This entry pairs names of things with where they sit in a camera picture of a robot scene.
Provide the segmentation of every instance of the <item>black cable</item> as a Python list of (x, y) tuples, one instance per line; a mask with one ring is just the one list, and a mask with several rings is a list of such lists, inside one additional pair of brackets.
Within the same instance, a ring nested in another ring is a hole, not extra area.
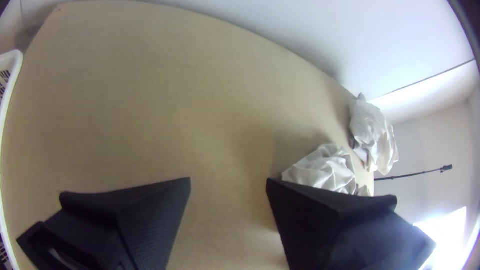
[(384, 177), (384, 178), (375, 178), (374, 181), (382, 181), (382, 180), (393, 180), (396, 178), (405, 178), (405, 177), (412, 177), (412, 176), (418, 176), (418, 175), (424, 175), (436, 171), (440, 171), (440, 173), (443, 173), (445, 171), (453, 169), (454, 166), (452, 164), (443, 166), (438, 169), (433, 169), (433, 170), (428, 170), (428, 171), (422, 171), (422, 172), (417, 172), (417, 173), (411, 173), (411, 174), (405, 174), (405, 175), (400, 175), (400, 176), (391, 176), (391, 177)]

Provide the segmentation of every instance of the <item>crumpled white sheet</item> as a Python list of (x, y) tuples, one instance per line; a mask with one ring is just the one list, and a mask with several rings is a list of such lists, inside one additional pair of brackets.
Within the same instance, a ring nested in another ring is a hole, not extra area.
[(370, 196), (359, 187), (352, 157), (343, 147), (323, 144), (281, 174), (282, 180), (343, 194)]
[(367, 103), (363, 94), (350, 102), (350, 131), (353, 150), (369, 172), (387, 175), (399, 160), (394, 128), (379, 108)]

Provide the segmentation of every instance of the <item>white laundry basket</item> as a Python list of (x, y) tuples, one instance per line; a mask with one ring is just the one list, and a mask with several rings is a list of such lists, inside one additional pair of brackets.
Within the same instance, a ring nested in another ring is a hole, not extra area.
[[(10, 98), (12, 97), (12, 92), (14, 90), (15, 83), (17, 82), (23, 60), (24, 55), (19, 50), (12, 50), (10, 52), (0, 54), (0, 151)], [(7, 224), (5, 221), (4, 205), (1, 192), (0, 232), (3, 239), (3, 244), (6, 249), (6, 253), (8, 254), (8, 262), (4, 263), (5, 258), (2, 257), (2, 263), (5, 265), (5, 267), (7, 267), (7, 269), (19, 269), (17, 260), (15, 259), (14, 251), (12, 249), (12, 243), (7, 232)]]

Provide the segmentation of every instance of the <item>white cloth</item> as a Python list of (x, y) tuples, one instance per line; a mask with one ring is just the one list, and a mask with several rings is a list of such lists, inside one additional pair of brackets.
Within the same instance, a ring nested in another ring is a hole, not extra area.
[(393, 126), (379, 108), (367, 103), (363, 94), (350, 102), (350, 117), (350, 131), (356, 142), (353, 150), (369, 172), (388, 174), (399, 160)]
[(370, 196), (366, 186), (358, 186), (352, 157), (335, 144), (323, 144), (288, 168), (282, 180), (350, 195)]

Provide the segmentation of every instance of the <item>bright window light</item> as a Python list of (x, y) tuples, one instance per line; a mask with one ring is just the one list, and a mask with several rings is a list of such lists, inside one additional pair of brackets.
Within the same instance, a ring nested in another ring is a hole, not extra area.
[(426, 269), (459, 270), (464, 266), (464, 232), (467, 208), (413, 224), (436, 243)]

